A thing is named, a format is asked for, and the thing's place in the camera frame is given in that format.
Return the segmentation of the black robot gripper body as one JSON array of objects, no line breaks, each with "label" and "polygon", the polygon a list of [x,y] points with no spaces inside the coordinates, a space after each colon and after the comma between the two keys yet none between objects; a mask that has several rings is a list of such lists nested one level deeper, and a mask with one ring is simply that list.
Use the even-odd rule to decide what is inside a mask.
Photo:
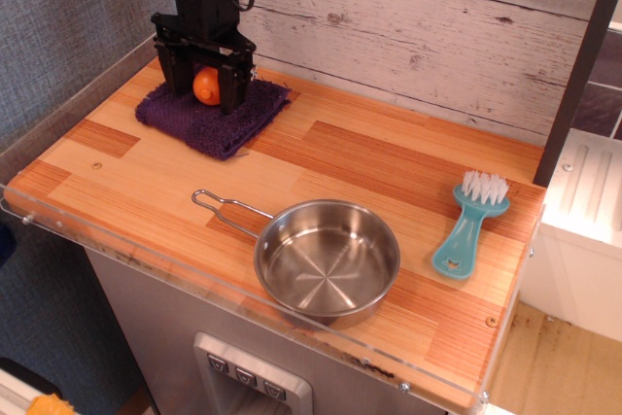
[{"label": "black robot gripper body", "polygon": [[184,47],[193,66],[253,65],[255,45],[239,31],[237,0],[175,0],[174,15],[155,13],[155,40]]}]

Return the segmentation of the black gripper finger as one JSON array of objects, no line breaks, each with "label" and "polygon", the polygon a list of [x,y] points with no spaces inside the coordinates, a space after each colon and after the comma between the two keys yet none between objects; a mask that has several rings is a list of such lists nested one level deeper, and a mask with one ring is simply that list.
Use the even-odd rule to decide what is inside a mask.
[{"label": "black gripper finger", "polygon": [[219,69],[221,111],[232,114],[246,101],[250,82],[253,80],[253,65],[225,64]]},{"label": "black gripper finger", "polygon": [[173,94],[186,94],[192,89],[193,63],[184,47],[155,41],[155,48],[165,81]]}]

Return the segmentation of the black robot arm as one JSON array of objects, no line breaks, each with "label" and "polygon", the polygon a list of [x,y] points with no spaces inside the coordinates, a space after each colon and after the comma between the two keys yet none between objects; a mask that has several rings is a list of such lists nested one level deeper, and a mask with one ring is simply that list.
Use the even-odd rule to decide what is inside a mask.
[{"label": "black robot arm", "polygon": [[238,26],[240,14],[254,2],[242,6],[240,0],[175,0],[174,15],[152,15],[160,67],[174,94],[192,90],[194,66],[203,64],[217,70],[223,114],[245,102],[256,46]]}]

